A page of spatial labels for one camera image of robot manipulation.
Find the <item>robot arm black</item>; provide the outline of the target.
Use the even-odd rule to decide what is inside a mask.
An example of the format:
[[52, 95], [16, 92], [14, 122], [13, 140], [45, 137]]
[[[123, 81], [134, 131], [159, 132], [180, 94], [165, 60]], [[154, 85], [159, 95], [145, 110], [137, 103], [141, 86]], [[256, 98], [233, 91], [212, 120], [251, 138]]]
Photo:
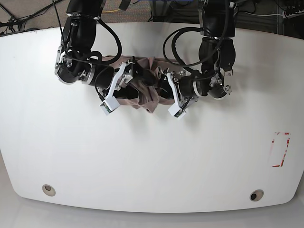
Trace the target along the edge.
[[[60, 28], [61, 45], [55, 74], [65, 84], [80, 81], [93, 86], [106, 114], [120, 105], [152, 113], [160, 101], [156, 91], [158, 78], [151, 69], [154, 58], [122, 56], [119, 37], [101, 19], [104, 5], [104, 0], [70, 1], [66, 11], [68, 18]], [[115, 56], [103, 57], [99, 51], [91, 50], [97, 25], [114, 37], [118, 48]]]
[[[233, 37], [235, 36], [235, 3], [230, 0], [200, 0], [198, 2], [199, 27], [185, 27], [171, 33], [171, 51], [176, 62], [190, 75], [175, 76], [164, 72], [172, 90], [174, 103], [168, 109], [171, 116], [182, 118], [186, 109], [198, 98], [212, 96], [221, 99], [231, 93], [231, 86], [225, 84], [225, 77], [233, 74], [236, 59]], [[199, 61], [186, 64], [176, 48], [177, 39], [187, 32], [202, 35], [198, 55]]]

